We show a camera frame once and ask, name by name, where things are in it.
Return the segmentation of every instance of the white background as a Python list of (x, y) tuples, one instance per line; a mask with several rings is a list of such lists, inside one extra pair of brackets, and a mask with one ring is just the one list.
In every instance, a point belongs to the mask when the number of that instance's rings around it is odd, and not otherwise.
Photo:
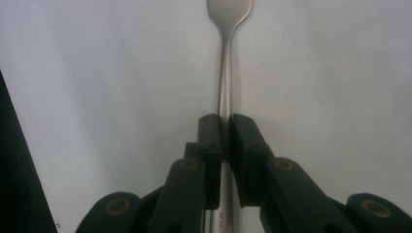
[[(235, 113), (330, 197), (412, 214), (412, 2), (256, 0), (233, 44)], [(206, 0), (0, 3), (0, 66), (59, 232), (144, 196), (217, 109)], [(258, 209), (236, 232), (262, 232)]]

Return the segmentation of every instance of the black plastic part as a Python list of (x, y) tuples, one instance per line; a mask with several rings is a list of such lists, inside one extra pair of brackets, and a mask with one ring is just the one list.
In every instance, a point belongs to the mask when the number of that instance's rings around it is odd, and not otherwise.
[(265, 193), (266, 161), (274, 155), (255, 122), (234, 115), (231, 125), (230, 166), (236, 180), (241, 206), (260, 206)]
[(271, 201), (282, 213), (289, 232), (358, 232), (294, 161), (267, 161), (267, 185)]
[(206, 209), (217, 209), (221, 191), (223, 160), (219, 117), (217, 115), (206, 115), (199, 120), (196, 157), (206, 165)]
[(77, 233), (143, 232), (137, 221), (139, 197), (127, 192), (115, 192), (100, 199), (80, 224)]
[(205, 165), (199, 159), (184, 158), (173, 163), (164, 185), (149, 233), (203, 232), (206, 204)]
[(56, 232), (1, 72), (0, 226), (1, 232)]
[(184, 158), (196, 157), (197, 143), (186, 143)]
[(352, 195), (346, 209), (352, 222), (362, 232), (412, 232), (412, 218), (382, 197), (368, 193)]
[(163, 187), (156, 189), (155, 191), (149, 193), (147, 196), (140, 199), (140, 210), (137, 215), (137, 221), (139, 221), (139, 232), (147, 232), (149, 229), (149, 225), (153, 214), (155, 212), (155, 206), (157, 204), (158, 198), (160, 197), (160, 193)]

